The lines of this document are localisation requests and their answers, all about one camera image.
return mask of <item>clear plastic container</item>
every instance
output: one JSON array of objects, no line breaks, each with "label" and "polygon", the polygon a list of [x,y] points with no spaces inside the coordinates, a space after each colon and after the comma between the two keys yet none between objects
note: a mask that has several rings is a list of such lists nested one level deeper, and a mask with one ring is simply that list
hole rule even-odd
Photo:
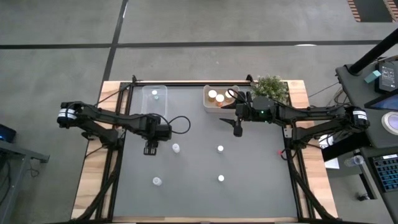
[{"label": "clear plastic container", "polygon": [[364,162],[364,159],[362,156],[353,156],[351,158],[348,158],[344,161],[344,164],[347,167],[353,167],[353,166],[358,166],[361,165]]},{"label": "clear plastic container", "polygon": [[142,87],[141,113],[155,113],[167,118],[167,87],[144,86]]},{"label": "clear plastic container", "polygon": [[[227,90],[231,88],[235,91],[239,91],[239,87],[238,86],[231,86],[231,87],[219,87],[219,86],[209,86],[209,85],[205,85],[205,87],[203,87],[203,106],[205,107],[205,111],[207,113],[235,113],[235,110],[232,109],[221,109],[221,106],[225,106],[228,105],[230,103],[233,103],[235,99],[229,99],[229,100],[225,100],[226,97],[226,92]],[[216,96],[213,99],[209,99],[209,92],[210,91],[216,91],[217,95],[223,95],[223,102],[220,105],[217,105],[217,100],[215,99]]]}]

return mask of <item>green plant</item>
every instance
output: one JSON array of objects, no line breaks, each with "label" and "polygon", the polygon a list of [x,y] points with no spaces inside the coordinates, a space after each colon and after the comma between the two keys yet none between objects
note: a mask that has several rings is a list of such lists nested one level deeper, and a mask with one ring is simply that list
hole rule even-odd
[{"label": "green plant", "polygon": [[289,89],[278,76],[259,77],[258,83],[254,84],[252,88],[254,96],[266,96],[284,104],[288,103]]}]

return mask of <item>computer monitor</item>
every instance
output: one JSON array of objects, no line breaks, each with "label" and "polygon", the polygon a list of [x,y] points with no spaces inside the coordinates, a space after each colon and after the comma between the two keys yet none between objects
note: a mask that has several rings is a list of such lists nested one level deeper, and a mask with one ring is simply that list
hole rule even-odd
[{"label": "computer monitor", "polygon": [[398,89],[365,103],[365,108],[398,111]]}]

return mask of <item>black robotic arm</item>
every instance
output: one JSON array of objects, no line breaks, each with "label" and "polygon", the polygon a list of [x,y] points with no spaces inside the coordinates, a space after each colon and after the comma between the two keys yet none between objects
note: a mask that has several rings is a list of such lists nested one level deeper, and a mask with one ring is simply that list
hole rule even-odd
[{"label": "black robotic arm", "polygon": [[147,140],[145,155],[156,155],[159,141],[167,141],[172,137],[171,125],[161,124],[161,117],[156,114],[116,114],[80,101],[62,103],[57,118],[60,128],[78,127],[85,131],[82,135],[87,139],[97,136],[103,145],[116,145],[118,131],[106,129],[95,121],[120,126],[140,135]]},{"label": "black robotic arm", "polygon": [[[235,102],[225,109],[235,109],[236,121],[221,118],[231,124],[234,135],[242,136],[242,121],[275,123],[284,128],[285,138],[290,140],[290,149],[303,149],[312,138],[338,131],[362,132],[369,126],[366,112],[355,106],[308,107],[297,109],[271,100],[265,96],[251,99],[250,93],[237,92]],[[325,123],[310,128],[296,127],[297,121],[321,121]]]}]

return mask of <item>power cord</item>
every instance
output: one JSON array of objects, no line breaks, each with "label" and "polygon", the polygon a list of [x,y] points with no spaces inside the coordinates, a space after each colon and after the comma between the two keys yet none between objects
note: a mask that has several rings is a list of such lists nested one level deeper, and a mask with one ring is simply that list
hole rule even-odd
[{"label": "power cord", "polygon": [[336,83],[334,83],[334,84],[332,84],[332,85],[330,85],[330,86],[328,86],[328,87],[326,87],[326,88],[324,88],[324,89],[322,89],[322,90],[320,90],[320,91],[318,91],[318,92],[316,92],[316,93],[310,95],[309,97],[313,97],[313,96],[315,96],[316,94],[321,93],[321,92],[323,92],[323,91],[325,91],[325,90],[327,90],[327,89],[329,89],[329,88],[331,88],[332,86],[335,86],[335,85],[337,85],[337,84],[338,84],[338,82],[336,82]]},{"label": "power cord", "polygon": [[155,115],[155,116],[158,116],[158,117],[162,118],[162,119],[166,122],[166,124],[169,126],[169,128],[170,128],[170,123],[173,122],[173,121],[175,121],[175,120],[178,119],[178,118],[185,118],[185,119],[188,121],[188,128],[187,128],[186,131],[182,131],[182,132],[172,131],[172,133],[175,133],[175,134],[185,134],[185,133],[189,132],[189,130],[191,129],[191,121],[190,121],[189,118],[187,118],[186,116],[176,116],[175,118],[171,119],[170,121],[167,121],[167,119],[164,118],[164,117],[163,117],[162,115],[160,115],[160,114],[157,114],[157,113],[149,113],[149,115]]},{"label": "power cord", "polygon": [[[283,154],[284,154],[284,152],[286,152],[286,150],[293,150],[293,149],[284,149],[284,150],[278,152],[278,153],[279,153],[279,156],[280,156],[284,161],[287,161],[287,158],[285,158],[285,157],[283,156]],[[297,152],[298,152],[299,150],[301,150],[301,149],[297,149],[297,150],[294,151],[294,154],[293,154],[293,156],[292,156],[292,159],[294,159],[294,157],[297,155]]]},{"label": "power cord", "polygon": [[232,89],[232,88],[228,88],[228,89],[227,89],[228,94],[229,94],[232,98],[234,98],[235,100],[240,100],[240,99],[238,99],[238,97],[236,97],[234,94],[231,94],[230,91],[232,91],[233,93],[236,93],[237,96],[240,96],[240,97],[242,98],[241,100],[244,102],[244,104],[245,104],[246,106],[248,106],[248,108],[249,108],[250,110],[252,110],[252,107],[251,107],[251,105],[248,103],[248,101],[246,100],[246,97],[245,97],[245,96],[243,96],[242,94],[240,94],[239,92],[237,92],[236,90],[234,90],[234,89]]},{"label": "power cord", "polygon": [[98,103],[94,104],[94,106],[98,106],[100,103],[102,103],[102,102],[104,102],[105,100],[111,98],[112,96],[114,96],[114,95],[116,95],[116,94],[118,94],[118,93],[120,93],[120,92],[123,92],[124,90],[127,90],[130,86],[132,86],[132,83],[130,83],[129,85],[126,85],[125,87],[121,88],[120,90],[118,90],[118,91],[116,91],[116,92],[110,94],[110,95],[107,96],[106,98],[104,98],[104,99],[102,99],[101,101],[99,101]]},{"label": "power cord", "polygon": [[7,187],[6,193],[3,195],[3,197],[0,200],[0,206],[2,205],[3,201],[6,199],[7,194],[10,191],[10,188],[11,188],[11,165],[10,165],[10,162],[8,160],[6,161],[6,164],[8,166],[7,176],[4,179],[4,181],[1,183],[0,190],[3,188],[3,186],[4,186],[4,184],[6,183],[7,180],[8,180],[8,187]]},{"label": "power cord", "polygon": [[105,146],[101,146],[101,147],[95,149],[94,151],[90,152],[89,154],[87,154],[87,155],[85,156],[85,159],[87,159],[87,157],[88,157],[89,155],[91,155],[92,153],[94,153],[94,152],[96,152],[96,151],[98,151],[98,150],[100,150],[100,149],[103,149],[104,147],[105,147]]},{"label": "power cord", "polygon": [[32,161],[29,161],[30,168],[27,169],[27,171],[30,171],[30,176],[31,176],[32,178],[35,178],[35,177],[37,177],[37,176],[40,174],[40,172],[39,172],[37,169],[34,169],[34,168],[33,168],[31,162],[32,162]]}]

